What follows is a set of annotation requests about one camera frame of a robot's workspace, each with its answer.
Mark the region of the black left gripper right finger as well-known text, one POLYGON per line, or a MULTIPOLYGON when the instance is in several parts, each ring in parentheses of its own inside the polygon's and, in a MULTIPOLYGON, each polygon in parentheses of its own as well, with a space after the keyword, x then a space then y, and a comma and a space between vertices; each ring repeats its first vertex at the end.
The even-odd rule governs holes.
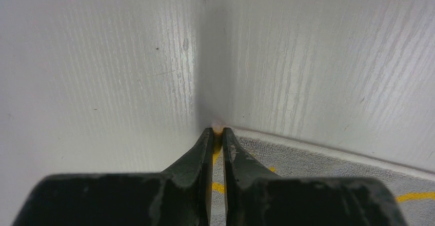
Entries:
POLYGON ((368 177, 282 177, 234 132, 222 134, 228 225, 406 225, 386 186, 368 177))

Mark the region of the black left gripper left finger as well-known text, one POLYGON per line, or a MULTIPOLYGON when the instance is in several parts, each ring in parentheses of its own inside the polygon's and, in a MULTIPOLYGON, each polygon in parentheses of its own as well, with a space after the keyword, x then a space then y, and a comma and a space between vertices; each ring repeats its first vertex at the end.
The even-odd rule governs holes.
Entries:
POLYGON ((213 131, 158 173, 54 174, 30 192, 14 225, 208 225, 213 131))

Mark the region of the yellow towel with grey pattern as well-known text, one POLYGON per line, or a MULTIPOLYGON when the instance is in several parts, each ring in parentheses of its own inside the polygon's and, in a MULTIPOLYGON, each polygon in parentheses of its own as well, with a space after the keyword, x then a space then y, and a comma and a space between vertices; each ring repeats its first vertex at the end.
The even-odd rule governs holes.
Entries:
POLYGON ((266 133, 233 129, 241 146, 283 177, 373 177, 394 195, 408 225, 434 225, 434 174, 266 133))

